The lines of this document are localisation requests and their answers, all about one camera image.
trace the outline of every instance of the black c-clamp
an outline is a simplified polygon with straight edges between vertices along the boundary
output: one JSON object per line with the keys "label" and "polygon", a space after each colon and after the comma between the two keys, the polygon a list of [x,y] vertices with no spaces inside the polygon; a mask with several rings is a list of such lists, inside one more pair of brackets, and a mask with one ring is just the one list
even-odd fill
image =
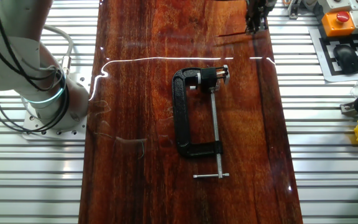
{"label": "black c-clamp", "polygon": [[[179,154],[184,157],[206,157],[216,155],[216,161],[218,163],[218,174],[194,175],[194,178],[223,178],[224,176],[229,176],[229,174],[223,174],[222,172],[221,154],[223,153],[223,145],[219,140],[218,119],[216,116],[214,94],[219,90],[219,79],[221,78],[224,80],[225,84],[228,84],[230,73],[227,65],[220,68],[184,68],[177,71],[172,78],[173,119],[175,123],[175,135]],[[191,143],[186,100],[187,83],[196,83],[196,86],[190,86],[191,90],[195,90],[198,86],[200,86],[203,93],[211,94],[215,135],[215,141],[213,142],[200,144]]]}

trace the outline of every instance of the wood grain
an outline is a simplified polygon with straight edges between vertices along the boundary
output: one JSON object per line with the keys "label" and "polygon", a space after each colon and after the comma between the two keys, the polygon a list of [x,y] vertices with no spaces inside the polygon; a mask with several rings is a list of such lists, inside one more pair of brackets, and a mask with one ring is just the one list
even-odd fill
{"label": "wood grain", "polygon": [[[89,101],[79,223],[302,223],[268,32],[245,1],[104,0]],[[216,93],[225,179],[176,150],[172,76],[228,65]],[[212,141],[209,95],[188,91],[194,143]]]}

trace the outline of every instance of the reddish-brown wood surface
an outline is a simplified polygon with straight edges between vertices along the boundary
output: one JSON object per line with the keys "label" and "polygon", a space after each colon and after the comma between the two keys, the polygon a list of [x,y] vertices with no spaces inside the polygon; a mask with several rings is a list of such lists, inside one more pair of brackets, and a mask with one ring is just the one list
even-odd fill
{"label": "reddish-brown wood surface", "polygon": [[[101,1],[80,223],[302,223],[269,33],[217,37],[243,31],[245,13],[245,1]],[[216,160],[177,153],[172,76],[225,64],[230,177],[193,179]],[[212,141],[209,96],[187,99],[192,141]]]}

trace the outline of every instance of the red button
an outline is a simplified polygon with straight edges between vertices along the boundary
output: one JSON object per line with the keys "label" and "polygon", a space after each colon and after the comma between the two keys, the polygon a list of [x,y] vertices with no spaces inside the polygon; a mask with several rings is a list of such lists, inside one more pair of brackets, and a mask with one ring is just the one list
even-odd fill
{"label": "red button", "polygon": [[349,14],[347,12],[339,12],[336,14],[336,19],[339,21],[339,22],[347,22],[349,20]]}

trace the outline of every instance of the black computer mouse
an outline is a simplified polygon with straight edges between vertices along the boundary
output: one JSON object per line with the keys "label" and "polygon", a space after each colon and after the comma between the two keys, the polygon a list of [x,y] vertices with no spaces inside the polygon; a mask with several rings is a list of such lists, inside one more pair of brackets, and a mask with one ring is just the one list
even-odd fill
{"label": "black computer mouse", "polygon": [[344,74],[358,71],[358,56],[353,48],[348,45],[339,45],[334,48],[334,56]]}

